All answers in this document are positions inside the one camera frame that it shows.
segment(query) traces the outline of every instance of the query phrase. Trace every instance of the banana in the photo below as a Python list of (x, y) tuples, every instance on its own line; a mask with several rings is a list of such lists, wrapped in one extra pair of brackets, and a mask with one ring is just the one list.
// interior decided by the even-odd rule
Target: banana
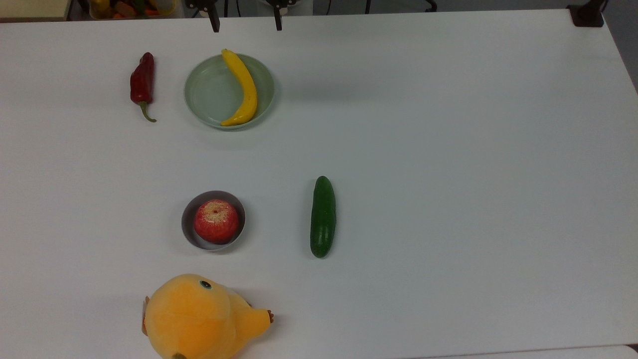
[(236, 126), (246, 123), (253, 119), (255, 112), (257, 111), (257, 88), (252, 76), (248, 72), (246, 65), (237, 56), (236, 53), (231, 50), (223, 49), (221, 51), (221, 57), (230, 69), (242, 90), (244, 91), (244, 100), (237, 109), (237, 112), (233, 116), (230, 116), (226, 121), (222, 122), (222, 126)]

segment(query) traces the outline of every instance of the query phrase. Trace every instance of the container of vegetables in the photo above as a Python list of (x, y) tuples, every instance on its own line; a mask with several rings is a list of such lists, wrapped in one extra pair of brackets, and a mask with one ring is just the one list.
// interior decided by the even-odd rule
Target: container of vegetables
[(96, 20), (162, 18), (175, 11), (177, 0), (91, 0), (89, 13)]

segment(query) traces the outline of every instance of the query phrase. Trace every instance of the red apple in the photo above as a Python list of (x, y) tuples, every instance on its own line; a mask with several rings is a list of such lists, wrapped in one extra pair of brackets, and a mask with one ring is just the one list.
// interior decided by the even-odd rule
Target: red apple
[(226, 244), (239, 226), (239, 216), (228, 202), (213, 199), (199, 207), (193, 225), (202, 239), (215, 244)]

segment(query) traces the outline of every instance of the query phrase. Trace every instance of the chili pepper stem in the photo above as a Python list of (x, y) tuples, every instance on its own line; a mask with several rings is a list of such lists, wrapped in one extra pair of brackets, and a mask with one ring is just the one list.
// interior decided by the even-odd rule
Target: chili pepper stem
[(157, 122), (158, 120), (154, 119), (154, 118), (150, 118), (148, 113), (146, 113), (146, 106), (148, 105), (148, 103), (146, 103), (146, 101), (142, 101), (140, 103), (138, 103), (138, 105), (142, 108), (142, 114), (144, 115), (144, 117), (149, 120), (150, 122)]

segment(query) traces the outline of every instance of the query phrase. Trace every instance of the cucumber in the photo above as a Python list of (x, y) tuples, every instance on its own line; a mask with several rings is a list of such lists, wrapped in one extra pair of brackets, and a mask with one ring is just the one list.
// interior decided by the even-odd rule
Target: cucumber
[(325, 176), (317, 178), (310, 218), (310, 250), (317, 258), (325, 257), (332, 246), (337, 224), (336, 200), (332, 183)]

